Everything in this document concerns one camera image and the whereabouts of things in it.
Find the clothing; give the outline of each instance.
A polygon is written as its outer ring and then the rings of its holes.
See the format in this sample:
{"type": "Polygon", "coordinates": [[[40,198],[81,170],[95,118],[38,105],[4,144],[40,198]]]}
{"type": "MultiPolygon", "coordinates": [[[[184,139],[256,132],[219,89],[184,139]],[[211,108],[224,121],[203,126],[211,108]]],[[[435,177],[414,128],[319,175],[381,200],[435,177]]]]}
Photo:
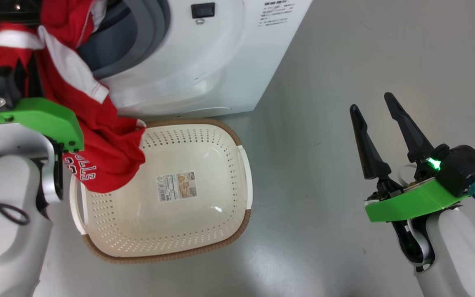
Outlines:
{"type": "Polygon", "coordinates": [[[14,67],[18,60],[27,65],[35,50],[45,97],[74,111],[83,131],[85,149],[65,153],[63,160],[88,190],[99,193],[127,184],[145,162],[144,123],[117,116],[109,90],[75,52],[98,28],[105,7],[105,0],[50,0],[43,2],[37,34],[23,25],[0,25],[0,66],[14,67]],[[9,36],[15,40],[2,40],[9,36]]]}

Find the laundry basket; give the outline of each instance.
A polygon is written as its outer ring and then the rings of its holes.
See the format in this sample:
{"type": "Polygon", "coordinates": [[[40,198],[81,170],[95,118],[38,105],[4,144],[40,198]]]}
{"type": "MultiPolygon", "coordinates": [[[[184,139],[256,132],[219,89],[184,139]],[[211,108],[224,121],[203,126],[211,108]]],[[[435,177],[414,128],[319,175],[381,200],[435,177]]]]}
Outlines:
{"type": "Polygon", "coordinates": [[[245,231],[252,177],[228,126],[149,123],[141,149],[146,163],[118,190],[94,193],[72,177],[74,223],[96,256],[119,264],[182,258],[229,245],[245,231]]]}

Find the black cable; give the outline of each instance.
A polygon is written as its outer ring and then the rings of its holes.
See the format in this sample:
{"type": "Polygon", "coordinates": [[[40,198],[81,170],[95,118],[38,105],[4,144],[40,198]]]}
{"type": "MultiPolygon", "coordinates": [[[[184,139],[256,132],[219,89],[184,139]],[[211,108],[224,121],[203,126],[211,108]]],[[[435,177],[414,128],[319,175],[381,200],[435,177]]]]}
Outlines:
{"type": "Polygon", "coordinates": [[[8,220],[10,220],[11,222],[19,224],[20,226],[24,226],[24,225],[29,224],[31,222],[30,217],[28,216],[28,214],[24,210],[21,210],[18,207],[15,207],[13,205],[9,205],[9,204],[6,204],[6,203],[0,203],[0,213],[5,218],[8,218],[8,220]],[[13,211],[21,214],[23,216],[23,219],[20,220],[20,219],[15,218],[11,214],[9,214],[8,211],[6,211],[6,209],[10,209],[10,210],[13,210],[13,211]]]}

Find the green led light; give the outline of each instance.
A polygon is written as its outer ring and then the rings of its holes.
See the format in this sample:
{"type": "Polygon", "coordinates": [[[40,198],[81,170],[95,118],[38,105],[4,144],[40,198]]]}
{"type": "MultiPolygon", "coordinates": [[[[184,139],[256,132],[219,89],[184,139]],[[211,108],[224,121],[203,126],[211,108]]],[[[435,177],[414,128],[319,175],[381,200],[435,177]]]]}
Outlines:
{"type": "Polygon", "coordinates": [[[428,163],[430,164],[431,167],[435,170],[441,170],[441,161],[440,160],[434,160],[433,158],[428,158],[428,163]]]}

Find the white stripe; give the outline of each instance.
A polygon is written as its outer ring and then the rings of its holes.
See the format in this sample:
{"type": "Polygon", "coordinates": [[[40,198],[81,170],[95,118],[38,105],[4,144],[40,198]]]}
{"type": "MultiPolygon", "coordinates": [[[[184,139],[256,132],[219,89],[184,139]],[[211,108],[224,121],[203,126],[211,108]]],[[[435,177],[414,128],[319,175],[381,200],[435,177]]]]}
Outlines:
{"type": "Polygon", "coordinates": [[[45,47],[37,36],[19,30],[0,31],[0,47],[40,50],[45,47]]]}
{"type": "Polygon", "coordinates": [[[91,8],[91,15],[93,16],[93,32],[98,30],[100,23],[106,17],[107,0],[96,0],[91,8]]]}
{"type": "Polygon", "coordinates": [[[146,124],[144,123],[143,120],[140,120],[139,118],[137,119],[137,127],[141,128],[147,128],[146,124]]]}
{"type": "Polygon", "coordinates": [[[38,28],[40,39],[45,42],[58,73],[66,83],[84,92],[87,96],[102,104],[109,94],[108,88],[93,77],[89,66],[80,56],[47,32],[44,26],[38,28]]]}
{"type": "Polygon", "coordinates": [[[94,7],[95,3],[96,3],[95,0],[92,1],[91,4],[89,5],[89,8],[87,9],[87,15],[85,15],[85,23],[83,23],[82,32],[80,33],[80,38],[78,39],[78,42],[76,43],[76,47],[80,47],[82,45],[83,35],[85,33],[85,28],[88,25],[87,23],[88,23],[88,20],[89,20],[89,14],[93,10],[93,7],[94,7]]]}

